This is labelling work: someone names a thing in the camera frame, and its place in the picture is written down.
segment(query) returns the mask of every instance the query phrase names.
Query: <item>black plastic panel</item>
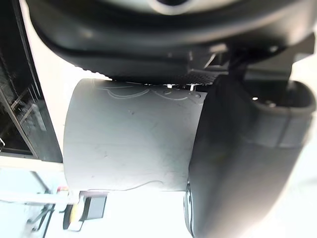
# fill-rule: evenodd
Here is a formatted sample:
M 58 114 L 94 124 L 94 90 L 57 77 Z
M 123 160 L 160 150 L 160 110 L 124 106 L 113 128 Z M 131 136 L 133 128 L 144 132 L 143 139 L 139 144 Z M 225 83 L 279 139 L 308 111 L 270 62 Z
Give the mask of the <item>black plastic panel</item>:
M 279 102 L 255 96 L 227 77 L 208 92 L 189 166 L 196 238 L 238 238 L 259 222 L 301 152 L 316 108 L 311 91 L 291 82 Z
M 317 16 L 316 0 L 243 0 L 179 16 L 137 14 L 91 0 L 27 3 L 44 43 L 72 64 L 110 77 L 162 81 L 196 69 L 192 62 L 209 59 L 219 45 L 269 49 L 298 43 Z

